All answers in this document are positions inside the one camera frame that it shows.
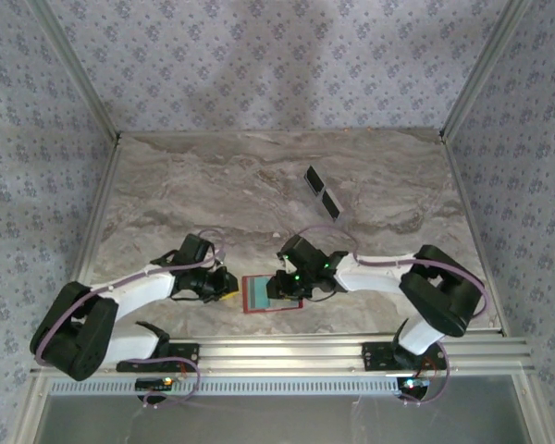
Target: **patterned wallpaper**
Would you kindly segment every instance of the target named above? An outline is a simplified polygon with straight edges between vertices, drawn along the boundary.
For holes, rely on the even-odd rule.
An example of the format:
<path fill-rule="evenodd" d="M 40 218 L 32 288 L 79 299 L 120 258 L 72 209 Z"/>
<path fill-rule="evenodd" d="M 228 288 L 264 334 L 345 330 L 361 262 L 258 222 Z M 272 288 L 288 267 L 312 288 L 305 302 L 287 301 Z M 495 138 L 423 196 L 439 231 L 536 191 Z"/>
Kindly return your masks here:
<path fill-rule="evenodd" d="M 505 0 L 51 0 L 119 130 L 441 127 Z"/>
<path fill-rule="evenodd" d="M 0 442 L 68 280 L 110 144 L 23 0 L 0 2 Z"/>
<path fill-rule="evenodd" d="M 555 417 L 555 0 L 533 2 L 451 146 Z"/>

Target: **floor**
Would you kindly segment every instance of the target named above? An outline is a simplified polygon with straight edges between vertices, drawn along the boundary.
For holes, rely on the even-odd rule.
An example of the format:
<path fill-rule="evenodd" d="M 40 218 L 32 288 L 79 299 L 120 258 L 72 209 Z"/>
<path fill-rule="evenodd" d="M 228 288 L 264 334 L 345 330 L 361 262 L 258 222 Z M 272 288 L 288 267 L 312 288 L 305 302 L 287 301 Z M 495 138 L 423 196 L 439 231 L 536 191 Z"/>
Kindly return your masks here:
<path fill-rule="evenodd" d="M 295 232 L 329 223 L 302 179 L 317 166 L 345 211 L 339 225 L 361 254 L 416 252 L 432 243 L 482 277 L 482 266 L 443 147 L 432 129 L 122 136 L 117 177 L 92 283 L 121 278 L 178 248 L 189 232 L 221 227 L 228 270 L 272 274 L 275 253 Z M 345 237 L 307 239 L 327 254 L 349 250 Z M 302 310 L 244 314 L 241 298 L 155 302 L 134 312 L 185 336 L 394 332 L 414 313 L 400 295 L 338 294 Z M 470 327 L 499 327 L 493 307 Z"/>

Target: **gray marble surface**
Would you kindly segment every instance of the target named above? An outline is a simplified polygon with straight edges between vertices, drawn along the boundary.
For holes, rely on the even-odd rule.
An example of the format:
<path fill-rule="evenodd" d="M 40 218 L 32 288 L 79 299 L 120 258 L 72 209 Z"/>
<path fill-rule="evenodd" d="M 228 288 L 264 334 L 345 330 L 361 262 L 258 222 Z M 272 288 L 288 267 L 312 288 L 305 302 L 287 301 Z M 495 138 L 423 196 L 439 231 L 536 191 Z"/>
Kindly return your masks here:
<path fill-rule="evenodd" d="M 178 248 L 188 232 L 220 227 L 228 269 L 239 278 L 271 274 L 275 253 L 295 232 L 326 224 L 302 179 L 313 164 L 346 209 L 340 222 L 360 253 L 414 253 L 432 243 L 482 277 L 482 267 L 442 146 L 432 129 L 123 136 L 117 178 L 92 283 L 119 278 Z M 344 236 L 309 233 L 327 254 Z M 394 332 L 414 313 L 400 295 L 360 291 L 302 310 L 244 314 L 223 302 L 155 302 L 129 321 L 174 337 Z M 493 307 L 471 327 L 498 327 Z"/>

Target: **yellow object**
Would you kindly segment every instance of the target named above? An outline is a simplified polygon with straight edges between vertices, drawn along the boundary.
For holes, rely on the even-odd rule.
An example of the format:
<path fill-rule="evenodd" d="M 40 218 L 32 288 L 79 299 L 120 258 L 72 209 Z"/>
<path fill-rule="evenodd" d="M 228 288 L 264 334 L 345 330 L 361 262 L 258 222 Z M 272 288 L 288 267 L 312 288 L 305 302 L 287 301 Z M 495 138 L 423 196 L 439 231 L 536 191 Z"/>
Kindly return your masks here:
<path fill-rule="evenodd" d="M 225 301 L 226 299 L 230 299 L 235 297 L 237 294 L 241 294 L 239 291 L 232 291 L 231 293 L 224 296 L 220 301 Z"/>

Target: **white vent grille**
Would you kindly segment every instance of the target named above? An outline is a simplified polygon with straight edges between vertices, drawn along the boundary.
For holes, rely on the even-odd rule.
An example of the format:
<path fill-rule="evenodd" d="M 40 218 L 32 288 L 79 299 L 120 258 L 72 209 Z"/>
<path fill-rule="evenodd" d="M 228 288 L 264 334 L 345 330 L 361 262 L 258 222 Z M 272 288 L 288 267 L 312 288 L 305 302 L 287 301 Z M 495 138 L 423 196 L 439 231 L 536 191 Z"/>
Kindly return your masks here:
<path fill-rule="evenodd" d="M 135 378 L 92 378 L 84 382 L 55 378 L 52 395 L 135 395 Z M 176 382 L 169 394 L 187 394 L 195 378 Z M 203 377 L 198 394 L 202 396 L 272 395 L 382 395 L 398 391 L 397 379 L 384 376 L 345 377 Z"/>

